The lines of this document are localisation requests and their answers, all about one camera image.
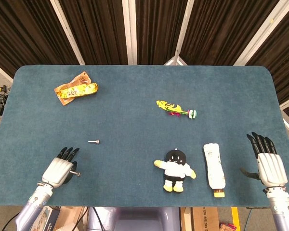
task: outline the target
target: screw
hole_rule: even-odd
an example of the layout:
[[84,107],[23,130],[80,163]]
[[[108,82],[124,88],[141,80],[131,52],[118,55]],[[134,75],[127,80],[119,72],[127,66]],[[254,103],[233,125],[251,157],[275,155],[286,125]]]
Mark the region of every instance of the screw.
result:
[[88,141],[88,143],[96,143],[96,144],[99,144],[99,143],[100,143],[100,140],[96,140],[96,141]]
[[78,176],[78,177],[80,177],[80,176],[81,176],[81,173],[80,173],[80,172],[74,172],[74,171],[70,171],[70,173],[72,173],[72,174],[74,174],[74,175],[76,175],[76,176]]

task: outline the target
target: blue table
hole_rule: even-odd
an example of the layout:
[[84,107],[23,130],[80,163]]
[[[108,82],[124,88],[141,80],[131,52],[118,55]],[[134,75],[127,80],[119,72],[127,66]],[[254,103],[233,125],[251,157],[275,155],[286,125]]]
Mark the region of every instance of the blue table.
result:
[[[53,89],[86,71],[95,95],[62,106]],[[195,120],[170,116],[156,100],[196,109]],[[50,205],[269,206],[247,133],[270,137],[289,179],[289,141],[271,75],[259,66],[63,66],[20,68],[0,127],[0,205],[23,205],[52,159],[79,147],[80,178],[54,190]],[[101,144],[88,140],[100,139]],[[220,145],[224,199],[213,197],[203,145]],[[182,194],[163,191],[153,165],[174,148],[197,178]]]

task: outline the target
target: yellow snack wrapper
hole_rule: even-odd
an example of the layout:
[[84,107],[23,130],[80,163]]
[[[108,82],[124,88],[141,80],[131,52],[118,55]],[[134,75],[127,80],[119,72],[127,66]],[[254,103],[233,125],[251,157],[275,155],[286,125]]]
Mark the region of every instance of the yellow snack wrapper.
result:
[[98,91],[97,83],[91,83],[91,79],[84,71],[71,82],[60,85],[54,89],[62,105],[67,105],[76,97],[94,94]]

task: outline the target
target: floor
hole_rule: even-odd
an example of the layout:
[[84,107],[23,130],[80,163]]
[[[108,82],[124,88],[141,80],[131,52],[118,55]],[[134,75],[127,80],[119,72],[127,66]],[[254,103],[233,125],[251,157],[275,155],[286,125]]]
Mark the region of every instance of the floor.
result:
[[[0,86],[3,84],[8,87],[11,86],[11,83],[0,74]],[[2,230],[5,223],[17,214],[21,210],[21,206],[0,206],[0,230]],[[248,217],[250,209],[240,207],[238,208],[239,220],[241,230],[244,230],[245,223]],[[230,207],[220,207],[218,208],[219,221],[223,223],[233,223],[232,214]],[[7,227],[6,231],[15,231],[16,226],[14,222],[11,222]],[[270,209],[253,209],[249,222],[248,222],[248,231],[275,231],[274,221]]]

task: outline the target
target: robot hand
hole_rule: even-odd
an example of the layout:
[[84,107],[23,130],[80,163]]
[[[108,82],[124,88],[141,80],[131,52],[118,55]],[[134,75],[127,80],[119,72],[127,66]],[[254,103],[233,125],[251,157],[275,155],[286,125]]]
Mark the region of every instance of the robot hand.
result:
[[65,147],[50,163],[42,176],[42,182],[38,183],[38,187],[15,220],[17,231],[29,231],[31,229],[42,208],[52,196],[53,188],[58,188],[69,182],[73,174],[80,177],[80,173],[75,172],[77,162],[70,162],[79,148],[70,153],[72,150],[73,148],[67,149]]
[[72,150],[73,148],[69,148],[67,150],[65,147],[61,150],[59,155],[53,159],[42,176],[43,183],[47,183],[54,188],[58,188],[63,183],[69,182],[69,180],[72,178],[72,174],[80,177],[80,173],[75,172],[77,162],[70,162],[78,152],[79,148],[76,148],[72,153],[70,153]]
[[249,173],[241,168],[241,172],[247,177],[261,180],[266,187],[283,187],[288,182],[283,161],[276,153],[273,142],[261,135],[252,132],[252,135],[247,135],[247,138],[252,144],[254,150],[258,171],[257,173]]

